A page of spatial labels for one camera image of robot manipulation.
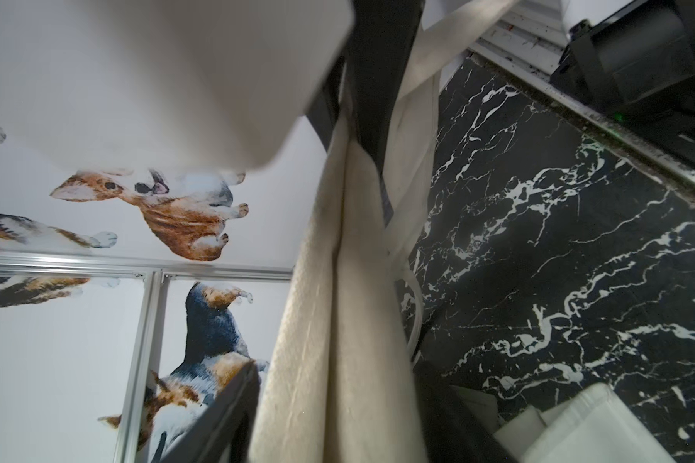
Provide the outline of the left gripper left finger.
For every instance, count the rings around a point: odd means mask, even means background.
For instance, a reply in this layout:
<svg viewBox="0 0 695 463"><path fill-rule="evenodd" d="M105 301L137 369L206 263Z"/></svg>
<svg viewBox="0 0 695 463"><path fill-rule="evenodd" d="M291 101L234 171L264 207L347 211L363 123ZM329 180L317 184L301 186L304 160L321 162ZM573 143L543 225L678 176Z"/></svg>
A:
<svg viewBox="0 0 695 463"><path fill-rule="evenodd" d="M246 462L260 393L253 362L246 363L194 426L159 462Z"/></svg>

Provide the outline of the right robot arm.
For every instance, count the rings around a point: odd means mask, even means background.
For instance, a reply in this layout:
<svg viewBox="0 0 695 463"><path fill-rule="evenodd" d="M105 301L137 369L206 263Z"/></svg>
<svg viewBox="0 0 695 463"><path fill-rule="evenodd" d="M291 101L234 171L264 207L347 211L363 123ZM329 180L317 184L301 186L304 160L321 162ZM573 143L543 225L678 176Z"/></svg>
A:
<svg viewBox="0 0 695 463"><path fill-rule="evenodd" d="M550 81L695 167L695 0L564 1Z"/></svg>

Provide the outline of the cream canvas bag with photo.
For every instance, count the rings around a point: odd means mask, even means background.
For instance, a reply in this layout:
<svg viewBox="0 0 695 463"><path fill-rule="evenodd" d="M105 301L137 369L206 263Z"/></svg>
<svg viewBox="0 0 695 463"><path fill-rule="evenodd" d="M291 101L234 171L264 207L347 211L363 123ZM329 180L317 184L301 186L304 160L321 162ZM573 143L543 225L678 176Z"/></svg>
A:
<svg viewBox="0 0 695 463"><path fill-rule="evenodd" d="M396 282L468 1L0 1L0 462L424 462Z"/></svg>

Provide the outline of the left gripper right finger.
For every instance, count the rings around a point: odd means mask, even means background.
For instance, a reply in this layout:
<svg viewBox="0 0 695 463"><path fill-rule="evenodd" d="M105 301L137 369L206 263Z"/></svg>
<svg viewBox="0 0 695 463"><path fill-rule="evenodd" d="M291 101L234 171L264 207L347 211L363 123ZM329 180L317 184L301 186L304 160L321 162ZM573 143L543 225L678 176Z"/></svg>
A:
<svg viewBox="0 0 695 463"><path fill-rule="evenodd" d="M437 368L413 368L422 434L430 462L514 462Z"/></svg>

